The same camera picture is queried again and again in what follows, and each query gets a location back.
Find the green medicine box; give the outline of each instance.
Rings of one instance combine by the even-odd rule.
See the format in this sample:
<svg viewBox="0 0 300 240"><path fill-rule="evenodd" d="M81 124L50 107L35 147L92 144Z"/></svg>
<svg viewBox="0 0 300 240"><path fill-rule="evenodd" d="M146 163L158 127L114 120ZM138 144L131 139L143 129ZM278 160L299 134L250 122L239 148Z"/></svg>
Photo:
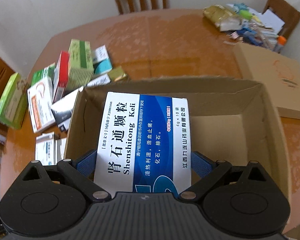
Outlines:
<svg viewBox="0 0 300 240"><path fill-rule="evenodd" d="M86 85L92 77L94 68L92 64L90 42L72 39L69 47L69 77L67 91L73 91Z"/></svg>
<svg viewBox="0 0 300 240"><path fill-rule="evenodd" d="M45 67L42 70L35 72L32 76L31 86L42 80L44 77L50 77L53 80L54 70L56 68L56 64L52 63L51 65Z"/></svg>
<svg viewBox="0 0 300 240"><path fill-rule="evenodd" d="M20 129L28 106L28 84L19 73L14 73L0 98L0 122Z"/></svg>

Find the plastic bag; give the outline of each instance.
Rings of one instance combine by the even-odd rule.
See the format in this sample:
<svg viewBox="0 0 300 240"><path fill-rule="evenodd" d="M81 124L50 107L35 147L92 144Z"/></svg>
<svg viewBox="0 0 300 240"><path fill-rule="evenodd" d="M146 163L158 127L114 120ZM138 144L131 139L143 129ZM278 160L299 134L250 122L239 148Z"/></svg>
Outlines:
<svg viewBox="0 0 300 240"><path fill-rule="evenodd" d="M203 15L221 32L242 29L241 17L222 5L216 4L203 9Z"/></svg>

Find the metal screw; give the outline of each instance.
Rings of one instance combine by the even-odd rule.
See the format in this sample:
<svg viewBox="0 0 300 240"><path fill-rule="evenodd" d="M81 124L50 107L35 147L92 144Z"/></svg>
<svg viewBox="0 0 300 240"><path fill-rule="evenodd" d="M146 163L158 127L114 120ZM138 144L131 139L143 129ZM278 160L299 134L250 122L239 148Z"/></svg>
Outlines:
<svg viewBox="0 0 300 240"><path fill-rule="evenodd" d="M108 195L109 195L109 193L108 193L108 192L105 192L105 191L103 191L103 190L96 191L96 192L94 192L94 193L92 194L92 196L93 196L94 198L96 198L96 199L105 199L105 198L108 197Z"/></svg>
<svg viewBox="0 0 300 240"><path fill-rule="evenodd" d="M148 195L144 195L141 197L141 199L143 199L143 200L147 200L148 198L150 198Z"/></svg>
<svg viewBox="0 0 300 240"><path fill-rule="evenodd" d="M196 198L196 193L192 192L192 191L184 191L181 193L180 195L182 198L184 199L194 199Z"/></svg>

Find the paper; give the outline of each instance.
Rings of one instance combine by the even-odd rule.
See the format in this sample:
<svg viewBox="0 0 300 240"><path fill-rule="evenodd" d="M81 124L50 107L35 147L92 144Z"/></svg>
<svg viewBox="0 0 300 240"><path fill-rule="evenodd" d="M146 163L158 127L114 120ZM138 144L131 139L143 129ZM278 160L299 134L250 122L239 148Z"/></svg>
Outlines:
<svg viewBox="0 0 300 240"><path fill-rule="evenodd" d="M111 82L109 76L107 74L104 74L102 76L97 77L96 79L91 80L88 84L87 87L95 87L95 86L101 86L101 85L106 85Z"/></svg>
<svg viewBox="0 0 300 240"><path fill-rule="evenodd" d="M253 8L248 7L248 9L249 9L249 12L252 13L253 15L256 15L256 16L258 16L258 17L261 15L260 12L256 11L256 10L253 9Z"/></svg>
<svg viewBox="0 0 300 240"><path fill-rule="evenodd" d="M269 9L264 14L259 15L259 19L266 27L273 28L275 34L278 34L284 25L284 21Z"/></svg>
<svg viewBox="0 0 300 240"><path fill-rule="evenodd" d="M55 165L64 159L65 149L66 149L67 138L62 138L55 141L56 150L55 150Z"/></svg>

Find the cardboard box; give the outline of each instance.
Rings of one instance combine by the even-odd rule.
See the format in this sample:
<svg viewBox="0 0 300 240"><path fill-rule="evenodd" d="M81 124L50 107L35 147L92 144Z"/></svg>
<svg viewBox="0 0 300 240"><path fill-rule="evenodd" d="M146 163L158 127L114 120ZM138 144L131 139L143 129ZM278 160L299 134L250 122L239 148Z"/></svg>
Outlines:
<svg viewBox="0 0 300 240"><path fill-rule="evenodd" d="M66 51L60 53L57 68L53 80L53 102L63 97L68 84L68 62L69 54Z"/></svg>
<svg viewBox="0 0 300 240"><path fill-rule="evenodd" d="M66 90L73 91L86 85L92 77L94 68L91 58L90 42L72 39L69 47L69 79Z"/></svg>
<svg viewBox="0 0 300 240"><path fill-rule="evenodd" d="M300 119L300 65L268 49L237 43L234 54L242 77L266 85L279 115Z"/></svg>
<svg viewBox="0 0 300 240"><path fill-rule="evenodd" d="M20 129L28 106L27 89L29 85L14 73L0 98L0 122L14 129Z"/></svg>
<svg viewBox="0 0 300 240"><path fill-rule="evenodd" d="M284 236L288 237L289 239L300 240L300 225L286 232Z"/></svg>
<svg viewBox="0 0 300 240"><path fill-rule="evenodd" d="M53 80L54 70L56 69L55 62L45 67L42 70L34 72L32 76L31 86L42 80L44 77L50 77Z"/></svg>
<svg viewBox="0 0 300 240"><path fill-rule="evenodd" d="M52 82L45 77L28 89L29 112L33 132L40 132L55 123L52 105Z"/></svg>
<svg viewBox="0 0 300 240"><path fill-rule="evenodd" d="M87 84L87 86L100 86L108 83L110 83L110 78L107 74L104 74L90 81ZM72 110L79 89L80 88L76 89L75 91L72 91L71 93L69 93L64 98L57 101L51 106L52 114L61 132L67 131L69 129Z"/></svg>
<svg viewBox="0 0 300 240"><path fill-rule="evenodd" d="M257 160L291 199L282 125L262 83L224 77L178 77L85 88L77 95L65 158L76 159L97 148L108 91L186 98L192 151L239 166Z"/></svg>

